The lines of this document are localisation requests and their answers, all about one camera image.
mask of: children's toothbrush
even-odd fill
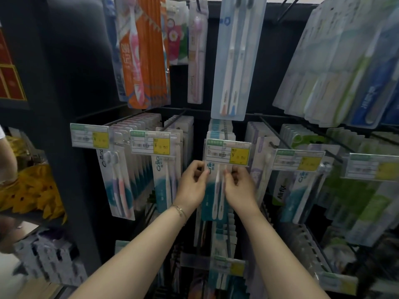
[[[201,80],[202,80],[202,78],[200,77],[200,73],[201,73],[201,63],[200,63],[200,61],[199,61],[199,58],[200,58],[200,47],[201,47],[201,34],[202,34],[202,19],[200,18],[200,17],[195,17],[195,19],[194,19],[194,31],[195,31],[195,34],[196,34],[196,42],[197,42],[197,46],[196,46],[196,70],[197,70],[197,72],[196,72],[196,80],[195,80],[195,82],[196,82],[196,84],[195,84],[195,86],[196,86],[196,92],[195,92],[195,94],[194,94],[194,97],[193,97],[193,99],[194,99],[194,101],[195,102],[199,102],[199,100],[200,100],[200,89],[199,89],[199,87],[200,87],[200,83],[201,83]]]
[[[140,54],[139,54],[139,41],[136,27],[136,15],[134,13],[134,7],[136,6],[136,0],[127,0],[130,9],[130,48],[132,50],[132,62],[133,62],[133,81],[134,81],[134,92],[136,94],[137,102],[140,105],[144,104],[144,84],[141,77],[140,67]]]
[[[119,198],[119,193],[118,193],[118,177],[117,174],[115,172],[115,168],[112,164],[112,154],[110,151],[104,153],[104,160],[107,164],[111,165],[112,168],[112,191],[114,194],[114,201],[115,204],[117,205],[117,211],[119,216],[123,217],[123,209],[121,206],[121,199]]]
[[[166,186],[166,208],[170,208],[172,206],[172,191],[170,190],[170,174],[169,174],[169,162],[167,158],[165,158],[165,186]]]
[[[225,178],[224,175],[222,177],[222,192],[220,193],[220,203],[219,203],[219,213],[217,218],[221,221],[224,215],[224,193],[225,193]]]
[[[247,11],[245,12],[245,21],[243,28],[243,36],[241,38],[241,46],[240,46],[240,54],[237,60],[237,66],[235,69],[234,83],[233,83],[233,91],[232,91],[232,101],[229,106],[229,115],[234,116],[237,111],[238,106],[238,97],[240,95],[241,82],[243,78],[244,71],[244,60],[245,60],[245,51],[247,49],[247,39],[249,33],[249,23],[251,22],[252,16],[252,8],[255,0],[247,0]]]
[[[219,190],[220,190],[220,165],[217,165],[217,174],[216,174],[216,181],[215,181],[215,194],[213,196],[213,206],[212,206],[212,219],[217,218]]]
[[[112,165],[115,166],[116,168],[118,185],[119,185],[119,197],[121,198],[125,218],[130,218],[132,216],[132,213],[130,212],[129,207],[127,206],[123,175],[122,175],[121,165],[119,164],[119,155],[116,152],[112,154]]]
[[[222,91],[222,103],[220,105],[220,114],[222,116],[227,115],[227,110],[229,107],[230,100],[230,88],[232,86],[232,76],[233,76],[233,64],[234,64],[234,53],[235,53],[235,41],[237,39],[237,28],[238,28],[238,15],[241,7],[242,0],[235,0],[235,10],[232,26],[232,36],[230,39],[229,55],[227,58],[225,80],[223,83]]]
[[[366,123],[368,125],[372,125],[379,117],[381,112],[383,111],[383,107],[386,105],[387,99],[392,95],[393,90],[395,89],[399,79],[399,61],[396,63],[395,70],[392,73],[391,79],[385,85],[384,90],[380,94],[380,96],[375,101],[369,113],[366,115]]]

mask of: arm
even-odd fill
[[[15,181],[17,178],[17,159],[0,126],[0,184]]]
[[[225,172],[226,198],[247,230],[270,298],[328,299],[262,215],[255,201],[255,185],[246,168],[235,170],[233,175]]]
[[[205,195],[209,170],[201,172],[204,162],[193,161],[180,179],[176,199],[187,218]],[[144,298],[167,256],[180,229],[186,222],[176,208],[163,212],[131,243],[89,277],[70,299],[140,299]]]

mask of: plastic toothbrush packaging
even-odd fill
[[[117,84],[119,100],[122,102],[127,102],[128,97],[126,96],[123,83],[122,62],[117,35],[117,13],[115,9],[115,0],[102,0],[102,7],[104,9],[105,26],[107,28],[108,40],[111,48],[112,65],[114,67],[114,75]]]
[[[188,64],[189,9],[186,1],[166,0],[170,65]]]
[[[135,220],[124,147],[115,144],[111,150],[96,151],[112,215]]]
[[[196,1],[190,2],[187,102],[191,104],[202,104],[205,77],[209,10],[207,0],[199,2],[201,11],[197,9]]]
[[[376,51],[356,92],[346,125],[374,129],[379,124],[399,78],[399,9],[382,30]]]
[[[208,131],[207,139],[224,140],[225,133]],[[227,133],[227,139],[235,141],[234,133]],[[201,217],[203,221],[217,221],[225,223],[227,221],[227,209],[229,207],[224,192],[224,170],[232,170],[232,165],[224,165],[208,162],[205,160],[205,167],[210,170],[207,179],[205,196],[202,201]]]
[[[222,0],[211,117],[243,121],[267,0]]]

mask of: bracelet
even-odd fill
[[[181,208],[179,208],[178,206],[175,206],[175,205],[173,205],[173,206],[179,212],[180,216],[184,215],[184,217],[186,218],[186,221],[187,221],[187,215],[184,213],[184,211]]]

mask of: toothbrush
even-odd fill
[[[140,68],[140,54],[139,54],[139,40],[136,27],[136,16],[134,8],[136,6],[136,0],[127,0],[130,9],[130,48],[132,50],[132,62],[133,62],[133,82],[134,92],[136,94],[137,102],[142,106],[144,104],[144,84],[141,77]]]
[[[357,88],[361,80],[363,79],[364,74],[366,73],[374,51],[376,50],[383,25],[384,24],[382,24],[382,22],[379,24],[377,32],[374,35],[374,38],[371,41],[370,45],[368,46],[365,55],[361,57],[361,59],[357,63],[357,71],[354,72],[356,73],[356,75],[353,76],[352,83],[348,85],[348,92],[345,94],[344,98],[340,100],[340,104],[334,116],[334,125],[339,125],[340,123],[342,123],[352,106],[353,99],[356,96]]]
[[[396,63],[395,70],[393,71],[391,79],[388,81],[388,84],[385,85],[384,90],[381,95],[375,101],[369,113],[366,115],[365,122],[368,125],[372,125],[378,119],[379,115],[382,112],[382,108],[386,105],[387,98],[392,95],[393,90],[395,89],[397,82],[399,79],[399,61]]]
[[[232,93],[232,101],[229,106],[229,115],[234,116],[237,111],[238,106],[238,97],[240,95],[241,82],[243,78],[244,71],[244,60],[245,60],[245,52],[247,49],[247,39],[249,33],[249,23],[251,21],[252,16],[252,8],[255,3],[255,0],[247,0],[247,11],[245,13],[245,21],[243,28],[243,36],[241,38],[241,46],[240,46],[240,54],[238,56],[237,66],[235,69],[235,76],[233,82],[233,93]]]
[[[200,58],[200,55],[199,55],[199,52],[200,52],[200,49],[199,49],[199,47],[200,47],[200,39],[201,39],[201,34],[202,34],[202,19],[200,18],[200,17],[195,17],[195,19],[194,19],[194,31],[195,31],[195,33],[196,33],[196,42],[197,42],[197,46],[196,46],[196,80],[195,80],[195,82],[196,82],[196,84],[195,84],[195,86],[196,86],[196,92],[195,92],[195,94],[194,94],[194,97],[193,97],[193,99],[194,99],[194,101],[195,102],[199,102],[200,101],[200,89],[199,89],[199,87],[200,87],[200,81],[202,80],[202,78],[200,78],[200,73],[201,73],[201,67],[200,67],[200,65],[201,65],[201,63],[200,63],[200,61],[199,61],[199,58]]]
[[[169,162],[166,158],[164,158],[164,160],[166,160],[166,166],[165,166],[165,170],[166,170],[166,177],[165,177],[165,185],[166,185],[166,208],[170,208],[170,206],[172,206],[172,193],[170,190],[170,174],[169,174]]]
[[[132,213],[130,212],[129,207],[127,206],[123,175],[122,175],[121,165],[119,164],[119,155],[116,152],[112,155],[112,164],[113,164],[112,168],[114,166],[116,168],[118,185],[119,185],[119,195],[120,195],[119,197],[122,202],[123,212],[125,214],[125,218],[130,218],[132,216]]]
[[[172,166],[173,170],[172,170],[172,202],[175,200],[176,198],[176,161],[173,161],[173,166]]]
[[[220,165],[217,165],[217,174],[215,181],[215,194],[213,196],[212,206],[212,219],[216,220],[218,211],[218,200],[219,200],[219,189],[220,189]]]
[[[224,196],[225,196],[225,178],[222,177],[222,192],[220,193],[219,213],[217,218],[221,221],[224,216]]]
[[[234,18],[233,18],[233,26],[232,26],[232,37],[230,39],[230,49],[229,49],[229,54],[228,54],[228,58],[227,58],[225,80],[223,83],[222,103],[220,105],[220,114],[222,116],[227,115],[227,109],[229,107],[230,88],[232,85],[232,76],[233,76],[235,41],[237,39],[238,15],[239,15],[241,3],[242,3],[242,0],[235,0],[235,10],[234,10]]]
[[[112,168],[112,190],[114,193],[114,201],[115,201],[115,204],[117,205],[117,211],[118,211],[119,216],[124,217],[123,209],[121,206],[121,200],[119,198],[119,193],[118,193],[118,178],[117,178],[117,174],[115,172],[115,168],[112,165],[112,154],[110,151],[108,151],[104,154],[104,160],[107,164],[111,165],[111,168]]]

